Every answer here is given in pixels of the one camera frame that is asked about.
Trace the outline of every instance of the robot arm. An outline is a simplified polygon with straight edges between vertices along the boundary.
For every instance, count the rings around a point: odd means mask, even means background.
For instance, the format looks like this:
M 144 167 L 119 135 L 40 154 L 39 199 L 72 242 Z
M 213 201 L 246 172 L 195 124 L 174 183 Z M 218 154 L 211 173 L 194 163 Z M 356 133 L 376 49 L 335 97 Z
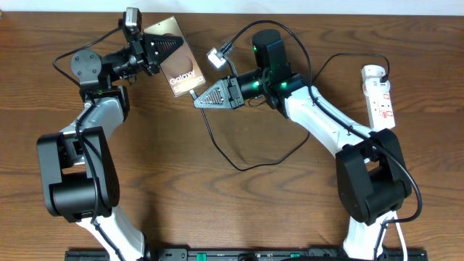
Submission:
M 160 63 L 183 44 L 183 39 L 142 35 L 137 8 L 128 8 L 118 26 L 129 46 L 104 57 L 88 49 L 72 56 L 71 70 L 79 79 L 84 109 L 60 132 L 38 139 L 38 158 L 43 197 L 50 214 L 63 216 L 91 232 L 110 260 L 142 260 L 149 256 L 148 247 L 142 232 L 132 226 L 118 206 L 119 181 L 107 144 L 128 116 L 128 93 L 125 86 L 111 83 L 135 78 L 141 71 L 158 73 Z M 86 171 L 63 175 L 63 169 L 82 164 Z
M 291 71 L 277 30 L 262 30 L 253 36 L 252 41 L 259 68 L 219 80 L 194 100 L 194 106 L 236 109 L 245 105 L 244 100 L 264 95 L 272 109 L 311 132 L 336 158 L 339 197 L 351 216 L 345 252 L 351 258 L 372 259 L 381 223 L 392 218 L 402 206 L 404 198 L 411 194 L 411 184 L 385 155 L 338 124 L 315 102 L 352 130 L 391 151 L 404 164 L 398 139 L 389 130 L 394 127 L 394 118 L 390 83 L 381 80 L 385 70 L 376 65 L 362 69 L 369 128 L 340 112 L 320 95 L 316 87 L 308 87 L 306 79 Z M 216 54 L 210 52 L 208 57 L 219 67 L 225 63 L 218 62 L 224 59 L 224 54 Z M 379 162 L 379 166 L 368 171 L 365 163 L 369 161 Z

